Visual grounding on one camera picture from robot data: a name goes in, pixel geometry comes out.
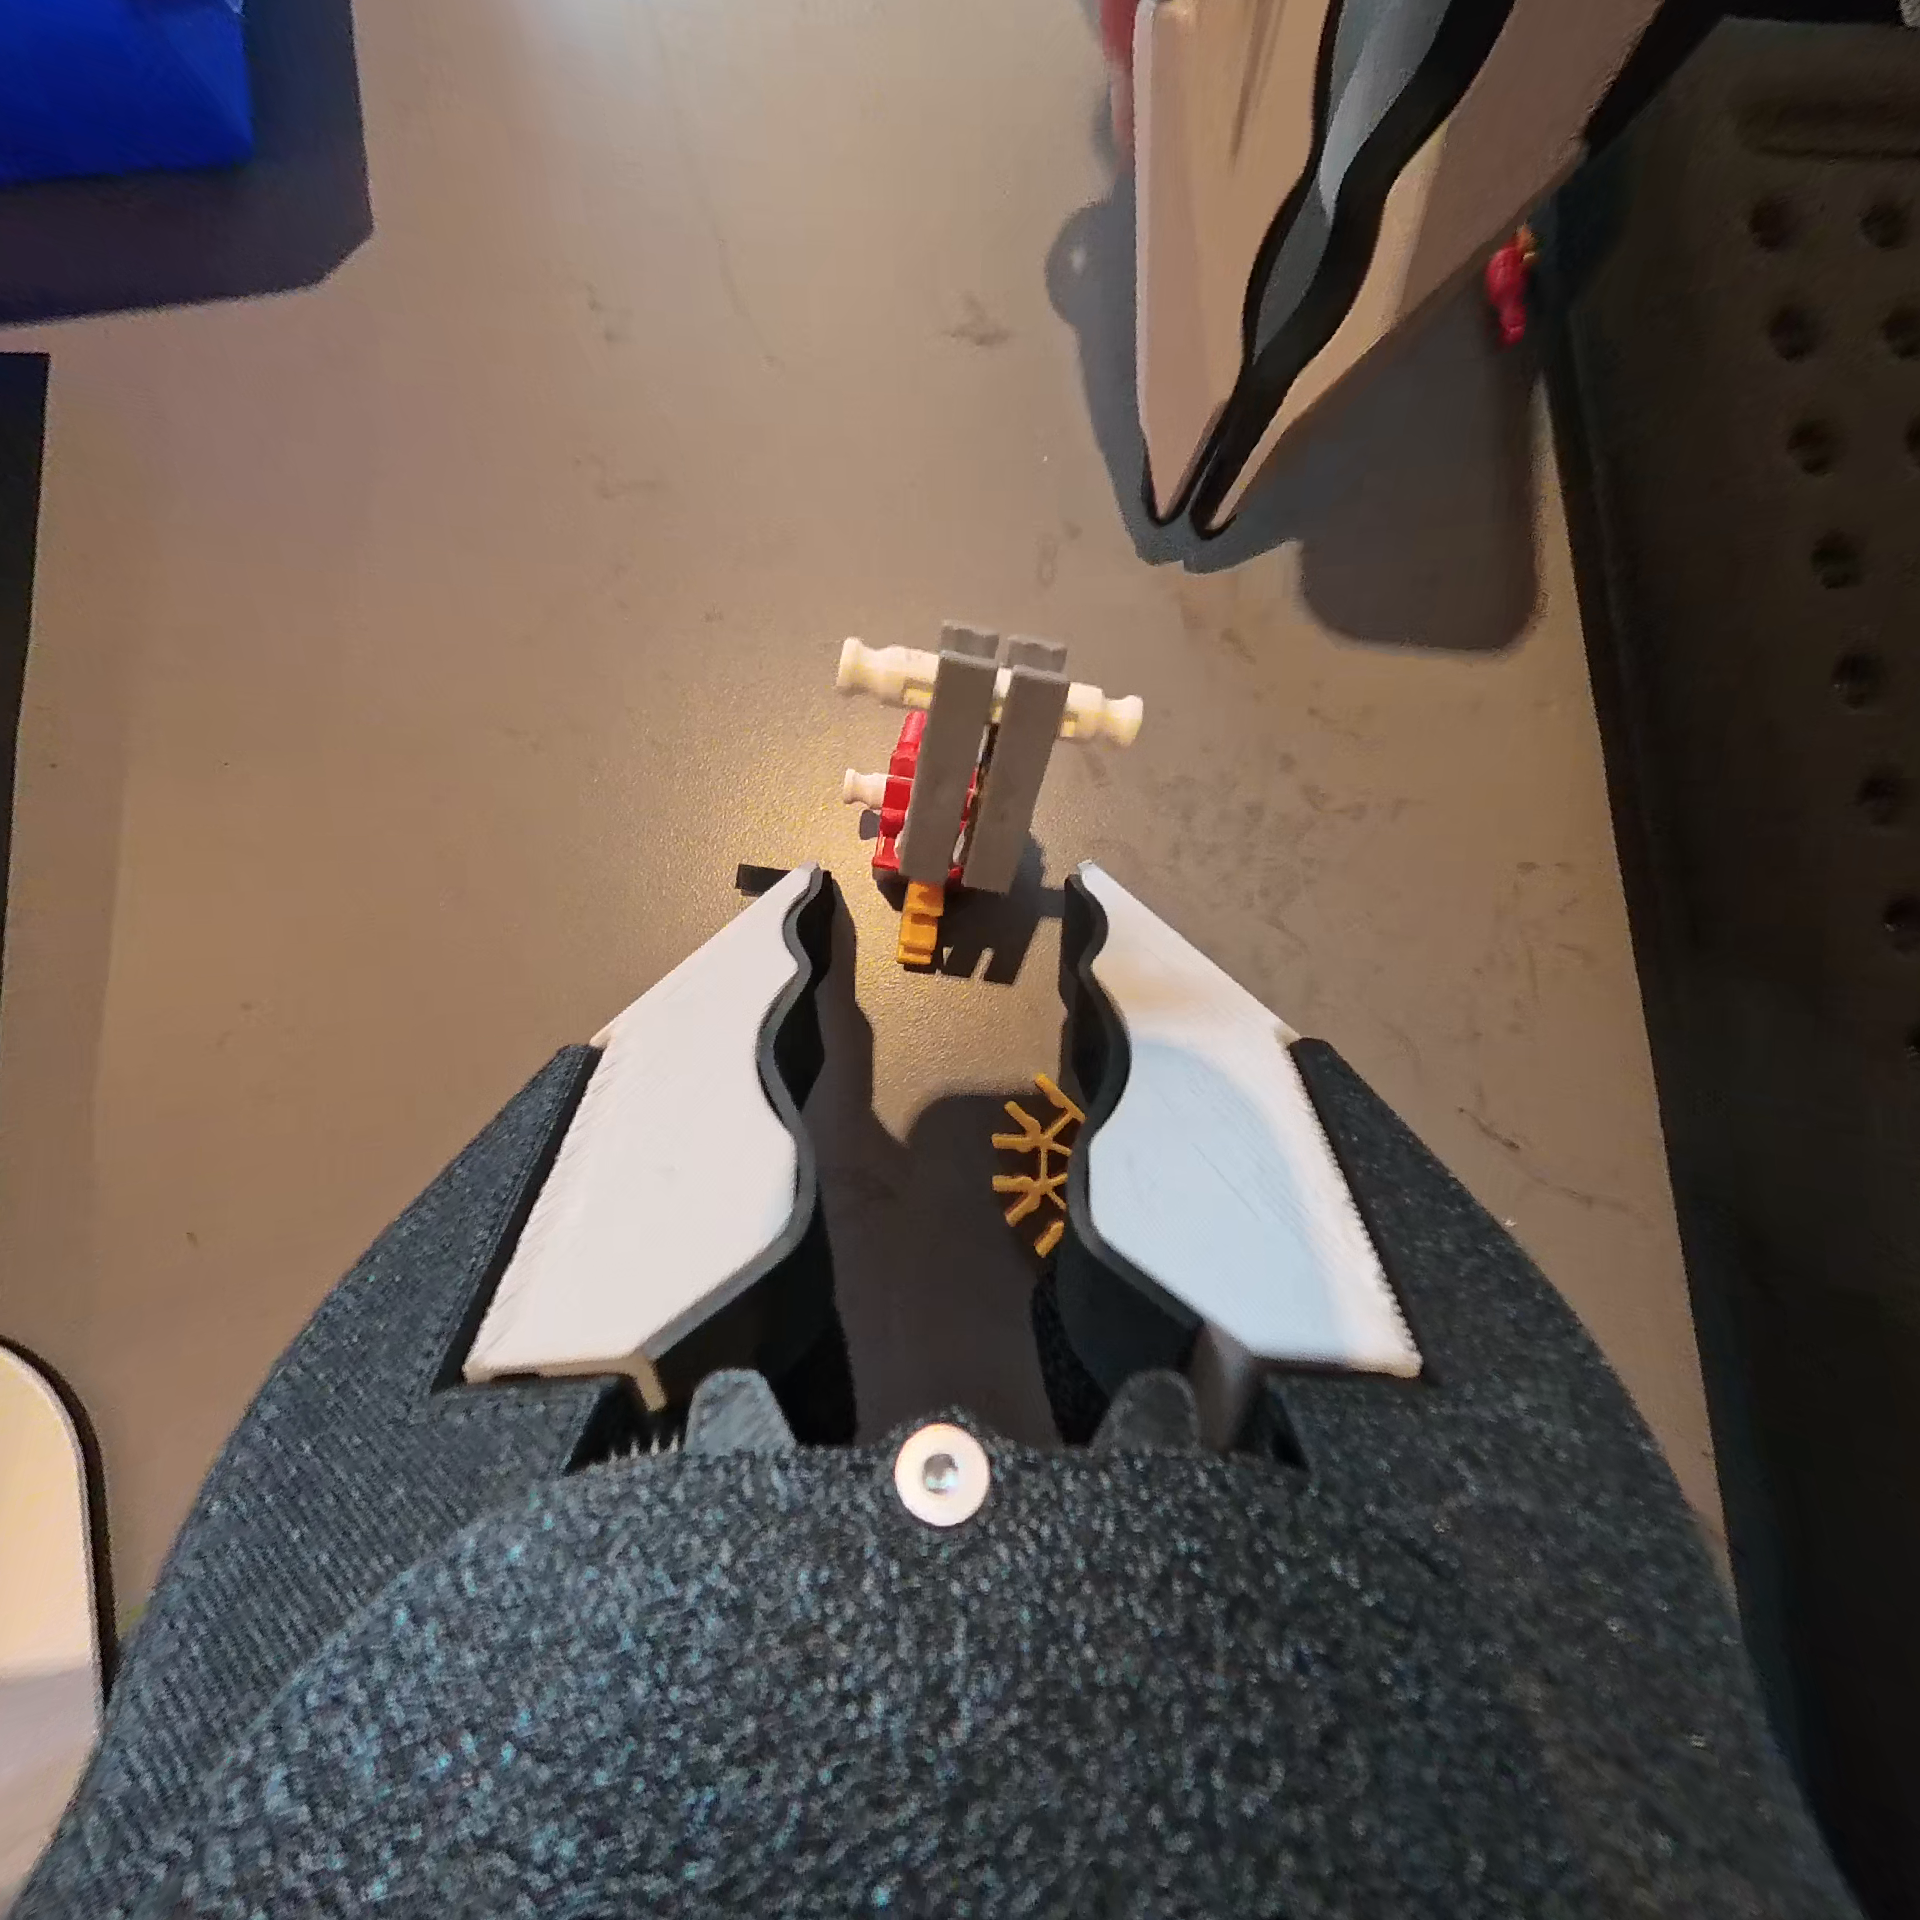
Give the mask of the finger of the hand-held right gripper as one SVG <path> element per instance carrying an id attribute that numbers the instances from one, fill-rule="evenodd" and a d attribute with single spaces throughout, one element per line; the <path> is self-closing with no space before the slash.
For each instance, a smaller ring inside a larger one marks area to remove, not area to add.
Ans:
<path id="1" fill-rule="evenodd" d="M 1160 0 L 1133 33 L 1140 434 L 1175 522 L 1251 361 L 1251 287 L 1308 169 L 1332 0 Z"/>
<path id="2" fill-rule="evenodd" d="M 1323 126 L 1251 287 L 1251 361 L 1185 522 L 1218 535 L 1268 461 L 1577 169 L 1640 38 L 1632 0 L 1332 11 Z"/>

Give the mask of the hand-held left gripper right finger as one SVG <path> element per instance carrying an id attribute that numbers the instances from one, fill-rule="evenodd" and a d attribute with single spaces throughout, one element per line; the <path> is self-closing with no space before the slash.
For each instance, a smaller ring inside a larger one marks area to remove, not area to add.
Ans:
<path id="1" fill-rule="evenodd" d="M 1242 1447 L 1271 1377 L 1420 1386 L 1420 1346 L 1308 1107 L 1303 1037 L 1079 861 L 1059 919 L 1070 1158 L 1059 1333 L 1100 1395 L 1185 1377 Z"/>

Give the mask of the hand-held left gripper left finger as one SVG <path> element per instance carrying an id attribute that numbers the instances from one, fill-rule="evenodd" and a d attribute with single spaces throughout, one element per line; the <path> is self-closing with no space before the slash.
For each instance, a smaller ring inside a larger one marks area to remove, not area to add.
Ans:
<path id="1" fill-rule="evenodd" d="M 513 1233 L 465 1386 L 622 1377 L 689 1406 L 700 1377 L 785 1386 L 833 1333 L 821 1076 L 833 872 L 785 872 L 603 1037 L 559 1151 Z"/>

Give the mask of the small toy building assembly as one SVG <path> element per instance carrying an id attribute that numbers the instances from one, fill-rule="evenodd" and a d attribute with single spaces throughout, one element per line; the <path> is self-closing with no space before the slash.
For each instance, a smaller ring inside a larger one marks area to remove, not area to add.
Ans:
<path id="1" fill-rule="evenodd" d="M 980 625 L 940 625 L 940 650 L 842 642 L 840 695 L 902 709 L 896 760 L 840 784 L 879 824 L 867 872 L 902 891 L 902 972 L 940 963 L 949 891 L 1010 891 L 1048 747 L 1133 747 L 1142 730 L 1140 695 L 1070 680 L 1059 642 Z"/>

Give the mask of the blue plastic bin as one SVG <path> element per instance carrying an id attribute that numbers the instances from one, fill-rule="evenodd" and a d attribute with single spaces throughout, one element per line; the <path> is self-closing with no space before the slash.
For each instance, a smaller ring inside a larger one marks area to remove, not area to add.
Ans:
<path id="1" fill-rule="evenodd" d="M 242 0 L 7 0 L 0 180 L 251 154 Z"/>

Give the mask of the yellow fan connector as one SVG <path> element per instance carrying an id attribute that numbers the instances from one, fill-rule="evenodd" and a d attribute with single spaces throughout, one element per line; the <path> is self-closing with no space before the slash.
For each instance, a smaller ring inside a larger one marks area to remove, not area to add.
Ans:
<path id="1" fill-rule="evenodd" d="M 1025 1238 L 1025 1252 L 1059 1252 L 1070 1238 L 1070 1167 L 1077 1167 L 1079 1107 L 1048 1076 L 1025 1097 L 1005 1097 L 999 1143 L 999 1210 Z"/>

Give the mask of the black perforated pad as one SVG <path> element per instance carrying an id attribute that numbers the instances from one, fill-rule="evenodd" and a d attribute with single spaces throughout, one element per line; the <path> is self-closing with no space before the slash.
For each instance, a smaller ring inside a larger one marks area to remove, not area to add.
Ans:
<path id="1" fill-rule="evenodd" d="M 1723 11 L 1549 205 L 1549 419 L 1772 1728 L 1920 1907 L 1920 50 Z"/>

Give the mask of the white rounded board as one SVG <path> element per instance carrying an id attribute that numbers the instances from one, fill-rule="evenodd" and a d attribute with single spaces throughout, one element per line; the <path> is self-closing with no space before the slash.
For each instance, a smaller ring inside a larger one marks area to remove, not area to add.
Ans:
<path id="1" fill-rule="evenodd" d="M 114 1552 L 79 1395 L 0 1346 L 0 1907 L 31 1879 L 104 1734 Z"/>

